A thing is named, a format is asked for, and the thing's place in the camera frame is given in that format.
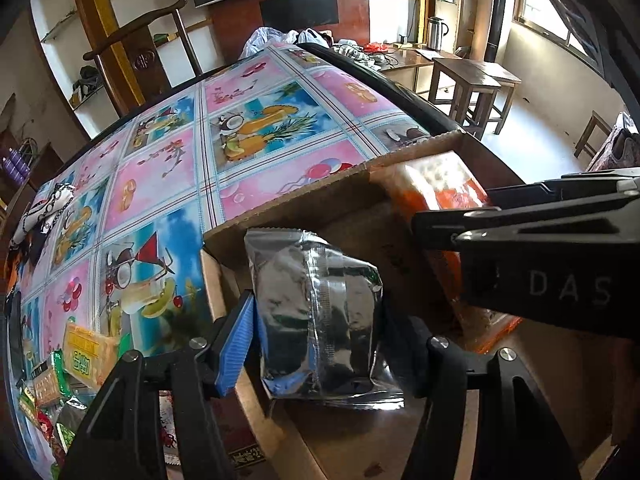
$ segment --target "blue textured rubber pad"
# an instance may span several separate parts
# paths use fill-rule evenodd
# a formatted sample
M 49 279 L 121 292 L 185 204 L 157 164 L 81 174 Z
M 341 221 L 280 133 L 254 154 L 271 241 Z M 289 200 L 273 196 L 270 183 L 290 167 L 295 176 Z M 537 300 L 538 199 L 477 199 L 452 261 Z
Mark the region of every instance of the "blue textured rubber pad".
M 218 361 L 216 390 L 220 397 L 236 386 L 240 370 L 244 365 L 251 340 L 254 337 L 255 296 L 253 293 L 240 305 L 240 314 L 226 338 Z

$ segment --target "blue gripper pad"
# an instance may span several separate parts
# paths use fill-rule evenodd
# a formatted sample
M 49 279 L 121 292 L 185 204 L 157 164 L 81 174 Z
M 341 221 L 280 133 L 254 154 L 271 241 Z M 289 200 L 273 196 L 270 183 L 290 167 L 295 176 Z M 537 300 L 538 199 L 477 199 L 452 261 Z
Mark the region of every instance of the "blue gripper pad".
M 212 344 L 218 358 L 216 391 L 220 397 L 236 386 L 249 346 L 254 337 L 255 296 L 246 290 L 238 305 L 226 316 L 225 324 Z

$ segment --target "patterned tablecloth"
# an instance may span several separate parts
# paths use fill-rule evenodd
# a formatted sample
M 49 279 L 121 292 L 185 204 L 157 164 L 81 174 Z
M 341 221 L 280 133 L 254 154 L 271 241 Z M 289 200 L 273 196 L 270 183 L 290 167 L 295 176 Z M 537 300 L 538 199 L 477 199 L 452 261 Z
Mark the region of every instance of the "patterned tablecloth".
M 146 110 L 38 192 L 36 201 L 55 182 L 76 186 L 20 277 L 27 372 L 61 346 L 69 319 L 130 335 L 144 355 L 184 345 L 210 316 L 204 232 L 426 135 L 386 98 L 291 45 Z M 26 445 L 37 462 L 38 443 Z

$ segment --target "window sill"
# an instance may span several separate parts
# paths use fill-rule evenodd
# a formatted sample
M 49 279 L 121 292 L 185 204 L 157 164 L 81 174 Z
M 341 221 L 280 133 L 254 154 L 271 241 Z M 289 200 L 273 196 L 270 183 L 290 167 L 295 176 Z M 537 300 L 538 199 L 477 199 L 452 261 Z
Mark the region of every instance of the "window sill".
M 598 64 L 593 59 L 591 59 L 590 57 L 588 57 L 585 54 L 581 53 L 575 47 L 565 44 L 565 41 L 562 38 L 560 38 L 559 36 L 556 36 L 552 32 L 549 32 L 548 30 L 540 27 L 539 25 L 537 25 L 537 24 L 535 24 L 533 22 L 530 22 L 529 20 L 525 20 L 524 18 L 514 18 L 512 21 L 513 21 L 513 23 L 517 23 L 518 25 L 521 25 L 521 26 L 523 26 L 525 28 L 528 28 L 529 30 L 535 32 L 539 36 L 542 36 L 546 40 L 551 41 L 551 43 L 556 44 L 557 46 L 559 46 L 560 48 L 562 48 L 563 50 L 567 51 L 569 54 L 574 56 L 576 59 L 578 59 L 581 62 L 583 62 L 586 66 L 588 66 L 591 70 L 593 70 L 600 77 L 602 77 L 602 74 L 600 73 L 600 69 L 598 67 Z

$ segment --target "window frame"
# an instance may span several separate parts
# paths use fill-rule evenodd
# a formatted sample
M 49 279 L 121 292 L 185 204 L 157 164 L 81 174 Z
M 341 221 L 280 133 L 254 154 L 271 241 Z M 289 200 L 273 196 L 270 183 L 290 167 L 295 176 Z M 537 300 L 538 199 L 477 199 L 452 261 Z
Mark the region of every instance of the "window frame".
M 596 72 L 597 74 L 600 74 L 598 63 L 595 60 L 591 59 L 589 56 L 587 56 L 586 54 L 583 54 L 580 50 L 575 48 L 573 45 L 569 44 L 569 41 L 571 40 L 571 36 L 573 36 L 573 33 L 571 32 L 571 30 L 567 32 L 566 38 L 561 38 L 560 36 L 557 36 L 551 31 L 546 30 L 546 28 L 541 27 L 537 23 L 534 23 L 528 20 L 527 18 L 524 18 L 524 16 L 522 15 L 524 12 L 524 7 L 525 7 L 525 0 L 515 1 L 515 5 L 513 7 L 514 22 L 520 25 L 523 25 L 524 27 L 527 27 L 529 30 L 536 32 L 543 38 L 555 43 L 557 46 L 566 50 L 569 54 L 572 54 L 572 56 L 577 57 L 577 59 L 579 59 L 586 66 L 591 68 L 594 72 Z

